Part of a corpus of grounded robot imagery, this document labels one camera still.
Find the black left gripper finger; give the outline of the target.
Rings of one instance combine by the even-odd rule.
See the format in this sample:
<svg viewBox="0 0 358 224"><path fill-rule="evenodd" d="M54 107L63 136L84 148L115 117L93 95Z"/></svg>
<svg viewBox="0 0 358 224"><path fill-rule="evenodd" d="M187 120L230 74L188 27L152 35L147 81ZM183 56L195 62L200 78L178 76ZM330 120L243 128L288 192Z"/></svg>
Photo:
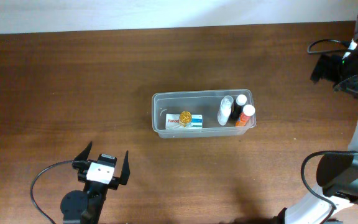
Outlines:
<svg viewBox="0 0 358 224"><path fill-rule="evenodd" d="M131 171L129 167L129 151L126 151L124 162L121 169L121 174L119 178L119 183L121 185L127 185Z"/></svg>
<svg viewBox="0 0 358 224"><path fill-rule="evenodd" d="M93 142L90 141L89 144L85 147L85 149L80 152L75 158L75 161L86 161L88 159L88 156L90 154L91 148L92 148Z"/></svg>

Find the white Panadol box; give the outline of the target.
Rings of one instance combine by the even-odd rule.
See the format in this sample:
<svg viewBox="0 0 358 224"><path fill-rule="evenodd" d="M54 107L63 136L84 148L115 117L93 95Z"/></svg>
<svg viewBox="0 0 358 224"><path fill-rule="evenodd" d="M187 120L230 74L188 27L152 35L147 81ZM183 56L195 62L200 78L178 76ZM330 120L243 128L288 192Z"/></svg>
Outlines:
<svg viewBox="0 0 358 224"><path fill-rule="evenodd" d="M179 114L166 114L165 129L201 129L203 127L203 116L200 114L191 116L191 123L184 126L180 122Z"/></svg>

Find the gold lid balm jar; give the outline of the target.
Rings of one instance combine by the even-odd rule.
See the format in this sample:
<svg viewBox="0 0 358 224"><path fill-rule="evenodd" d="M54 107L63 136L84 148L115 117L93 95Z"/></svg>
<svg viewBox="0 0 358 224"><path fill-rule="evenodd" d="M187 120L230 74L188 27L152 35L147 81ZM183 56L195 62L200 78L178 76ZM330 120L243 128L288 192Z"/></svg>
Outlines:
<svg viewBox="0 0 358 224"><path fill-rule="evenodd" d="M189 111L182 111L179 116L179 122L183 127L187 127L192 122L192 115Z"/></svg>

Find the orange Redoxon tube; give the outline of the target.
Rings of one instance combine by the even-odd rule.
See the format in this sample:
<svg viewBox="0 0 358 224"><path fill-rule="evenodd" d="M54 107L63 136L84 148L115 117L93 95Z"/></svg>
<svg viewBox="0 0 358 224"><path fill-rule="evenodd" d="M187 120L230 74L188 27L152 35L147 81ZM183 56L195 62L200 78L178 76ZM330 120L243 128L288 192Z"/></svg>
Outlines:
<svg viewBox="0 0 358 224"><path fill-rule="evenodd" d="M245 126L250 118L255 114L255 108L252 105L245 105L242 109L241 114L239 115L238 120L236 121L235 126Z"/></svg>

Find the dark bottle white cap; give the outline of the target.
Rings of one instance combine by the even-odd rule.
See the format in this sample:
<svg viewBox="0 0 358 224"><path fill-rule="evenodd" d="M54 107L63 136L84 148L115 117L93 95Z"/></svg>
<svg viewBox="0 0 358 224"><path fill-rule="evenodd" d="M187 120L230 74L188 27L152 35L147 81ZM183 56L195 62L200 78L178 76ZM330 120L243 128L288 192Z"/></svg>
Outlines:
<svg viewBox="0 0 358 224"><path fill-rule="evenodd" d="M245 95L239 95L233 103L231 119L237 120L242 113L242 109L247 103L247 97Z"/></svg>

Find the white calamine lotion bottle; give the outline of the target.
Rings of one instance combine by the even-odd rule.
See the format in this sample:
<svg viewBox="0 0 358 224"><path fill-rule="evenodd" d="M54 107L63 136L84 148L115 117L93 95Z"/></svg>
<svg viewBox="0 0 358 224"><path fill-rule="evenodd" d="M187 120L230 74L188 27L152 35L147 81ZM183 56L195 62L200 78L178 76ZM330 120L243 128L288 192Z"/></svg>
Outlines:
<svg viewBox="0 0 358 224"><path fill-rule="evenodd" d="M219 107L219 111L218 111L218 123L221 126L225 126L230 115L231 115L231 111L232 111L232 104L234 102L234 99L232 96L225 96L222 100L221 100L221 104Z"/></svg>

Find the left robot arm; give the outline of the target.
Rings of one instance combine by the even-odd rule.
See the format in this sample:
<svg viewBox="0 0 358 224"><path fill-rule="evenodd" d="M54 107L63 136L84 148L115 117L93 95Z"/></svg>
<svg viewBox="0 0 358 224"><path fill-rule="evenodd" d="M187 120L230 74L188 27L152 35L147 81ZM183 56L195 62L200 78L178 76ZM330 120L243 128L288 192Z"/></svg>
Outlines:
<svg viewBox="0 0 358 224"><path fill-rule="evenodd" d="M63 223L97 224L109 190L117 190L126 185L131 174L129 153L126 152L121 174L114 176L117 158L100 154L97 160L89 160L92 142L73 160L78 181L85 184L83 190L67 193L61 201L60 210Z"/></svg>

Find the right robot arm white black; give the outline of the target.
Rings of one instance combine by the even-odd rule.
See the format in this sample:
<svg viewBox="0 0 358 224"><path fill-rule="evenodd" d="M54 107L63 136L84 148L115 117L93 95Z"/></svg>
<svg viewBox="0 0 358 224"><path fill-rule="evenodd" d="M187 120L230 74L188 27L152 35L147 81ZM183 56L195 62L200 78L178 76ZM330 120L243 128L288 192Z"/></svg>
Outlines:
<svg viewBox="0 0 358 224"><path fill-rule="evenodd" d="M343 91L358 99L358 15L354 36L342 41L343 49L322 50L310 78L334 83L334 91ZM310 187L305 175L302 182L308 193L296 204L284 208L271 223L333 223L337 212L358 205L358 120L346 151L319 151L302 162L304 173L307 162L319 156L316 185Z"/></svg>

